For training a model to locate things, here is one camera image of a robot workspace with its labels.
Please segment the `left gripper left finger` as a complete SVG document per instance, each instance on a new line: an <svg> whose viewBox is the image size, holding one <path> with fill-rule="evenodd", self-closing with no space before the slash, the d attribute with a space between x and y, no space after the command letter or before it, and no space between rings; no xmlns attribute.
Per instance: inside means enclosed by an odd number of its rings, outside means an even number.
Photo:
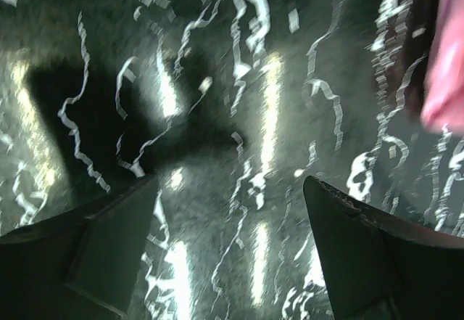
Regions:
<svg viewBox="0 0 464 320"><path fill-rule="evenodd" d="M157 196L146 176L1 237L2 319L123 319Z"/></svg>

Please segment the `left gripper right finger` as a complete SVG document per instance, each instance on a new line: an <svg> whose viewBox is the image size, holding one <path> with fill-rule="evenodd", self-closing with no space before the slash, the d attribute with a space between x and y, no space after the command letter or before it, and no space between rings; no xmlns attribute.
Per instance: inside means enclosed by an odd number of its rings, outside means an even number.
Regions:
<svg viewBox="0 0 464 320"><path fill-rule="evenodd" d="M304 199L335 319L462 319L463 238L308 176Z"/></svg>

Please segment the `light pink t-shirt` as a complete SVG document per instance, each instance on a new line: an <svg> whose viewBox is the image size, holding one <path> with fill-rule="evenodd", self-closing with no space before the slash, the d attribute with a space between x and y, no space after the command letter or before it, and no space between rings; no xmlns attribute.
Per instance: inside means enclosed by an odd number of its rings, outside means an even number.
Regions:
<svg viewBox="0 0 464 320"><path fill-rule="evenodd" d="M425 128L463 135L463 0L439 0L420 114Z"/></svg>

